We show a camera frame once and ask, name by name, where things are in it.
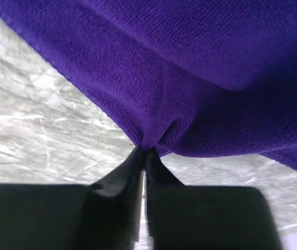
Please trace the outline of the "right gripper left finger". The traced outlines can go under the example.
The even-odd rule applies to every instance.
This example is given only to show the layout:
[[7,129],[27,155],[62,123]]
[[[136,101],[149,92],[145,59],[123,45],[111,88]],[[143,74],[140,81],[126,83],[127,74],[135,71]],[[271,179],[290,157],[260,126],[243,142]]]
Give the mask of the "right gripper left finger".
[[91,185],[0,183],[0,249],[133,249],[143,152]]

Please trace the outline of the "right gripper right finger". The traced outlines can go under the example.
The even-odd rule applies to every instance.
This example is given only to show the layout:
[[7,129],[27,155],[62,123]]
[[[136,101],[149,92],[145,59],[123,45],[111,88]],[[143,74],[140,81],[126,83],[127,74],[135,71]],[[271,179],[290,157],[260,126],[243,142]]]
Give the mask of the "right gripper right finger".
[[282,249],[269,204],[249,186],[183,184],[145,152],[146,219],[153,249]]

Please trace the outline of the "purple towel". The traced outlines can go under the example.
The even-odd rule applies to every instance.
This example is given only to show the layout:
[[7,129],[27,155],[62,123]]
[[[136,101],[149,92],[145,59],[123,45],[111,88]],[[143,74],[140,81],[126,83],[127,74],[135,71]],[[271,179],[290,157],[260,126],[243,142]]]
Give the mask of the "purple towel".
[[0,1],[143,149],[297,170],[297,1]]

